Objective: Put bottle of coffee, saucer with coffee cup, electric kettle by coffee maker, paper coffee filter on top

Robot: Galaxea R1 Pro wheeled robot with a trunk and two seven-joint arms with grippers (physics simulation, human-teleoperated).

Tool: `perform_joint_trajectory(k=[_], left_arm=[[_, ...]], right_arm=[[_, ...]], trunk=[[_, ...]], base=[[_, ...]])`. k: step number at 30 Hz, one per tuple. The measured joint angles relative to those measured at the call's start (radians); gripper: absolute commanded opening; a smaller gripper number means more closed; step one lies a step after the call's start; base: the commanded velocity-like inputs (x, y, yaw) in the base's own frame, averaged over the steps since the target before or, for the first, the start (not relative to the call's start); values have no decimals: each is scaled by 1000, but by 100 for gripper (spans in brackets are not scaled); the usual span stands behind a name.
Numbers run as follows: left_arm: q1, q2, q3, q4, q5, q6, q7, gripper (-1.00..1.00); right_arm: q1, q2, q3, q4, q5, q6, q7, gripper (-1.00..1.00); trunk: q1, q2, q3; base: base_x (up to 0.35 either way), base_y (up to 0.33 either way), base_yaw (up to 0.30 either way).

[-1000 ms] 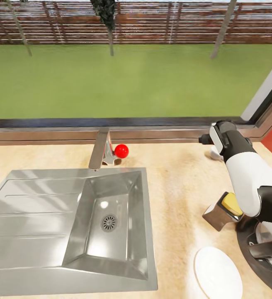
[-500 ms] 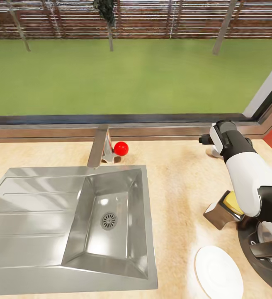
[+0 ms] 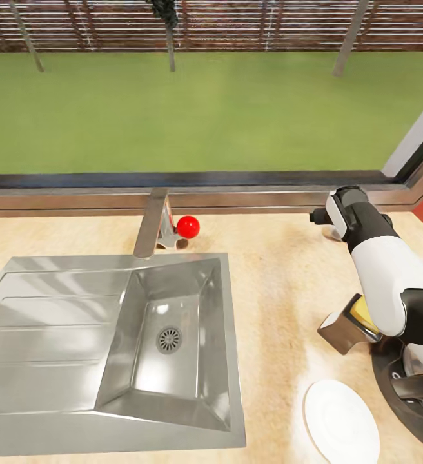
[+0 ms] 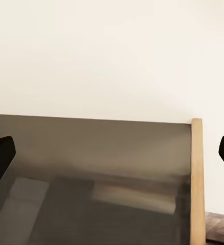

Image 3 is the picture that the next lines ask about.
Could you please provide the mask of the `bottle of coffee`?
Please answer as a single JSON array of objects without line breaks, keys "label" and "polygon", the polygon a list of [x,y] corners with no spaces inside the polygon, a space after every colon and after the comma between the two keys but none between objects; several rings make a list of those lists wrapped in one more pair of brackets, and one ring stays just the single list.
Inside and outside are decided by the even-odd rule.
[{"label": "bottle of coffee", "polygon": [[359,293],[343,310],[329,314],[317,332],[342,356],[358,343],[379,343],[384,335],[373,324],[364,295]]}]

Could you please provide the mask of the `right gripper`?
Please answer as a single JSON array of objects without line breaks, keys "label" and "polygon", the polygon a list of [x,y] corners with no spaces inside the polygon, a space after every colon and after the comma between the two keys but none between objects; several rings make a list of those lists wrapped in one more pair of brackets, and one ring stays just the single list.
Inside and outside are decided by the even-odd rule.
[{"label": "right gripper", "polygon": [[325,208],[315,208],[313,213],[309,213],[309,221],[315,225],[333,225],[333,222]]}]

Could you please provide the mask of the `coffee cup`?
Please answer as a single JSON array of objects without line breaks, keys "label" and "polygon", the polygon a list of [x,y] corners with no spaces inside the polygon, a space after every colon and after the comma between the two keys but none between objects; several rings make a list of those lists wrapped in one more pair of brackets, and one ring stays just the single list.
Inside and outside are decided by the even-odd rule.
[{"label": "coffee cup", "polygon": [[341,237],[339,235],[339,232],[336,230],[334,225],[331,225],[331,235],[335,240],[341,240]]}]

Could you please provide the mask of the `saucer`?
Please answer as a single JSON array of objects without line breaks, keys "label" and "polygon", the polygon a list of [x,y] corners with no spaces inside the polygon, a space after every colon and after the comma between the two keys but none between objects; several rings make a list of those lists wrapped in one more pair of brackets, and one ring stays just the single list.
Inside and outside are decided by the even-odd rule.
[{"label": "saucer", "polygon": [[379,431],[363,399],[336,380],[315,382],[305,401],[315,444],[332,464],[377,464]]}]

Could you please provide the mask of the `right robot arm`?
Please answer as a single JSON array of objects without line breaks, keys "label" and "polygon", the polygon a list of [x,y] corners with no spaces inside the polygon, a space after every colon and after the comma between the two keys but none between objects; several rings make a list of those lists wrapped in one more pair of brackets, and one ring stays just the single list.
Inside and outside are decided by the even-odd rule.
[{"label": "right robot arm", "polygon": [[423,261],[358,186],[331,194],[309,221],[334,225],[355,264],[375,327],[398,338],[423,364]]}]

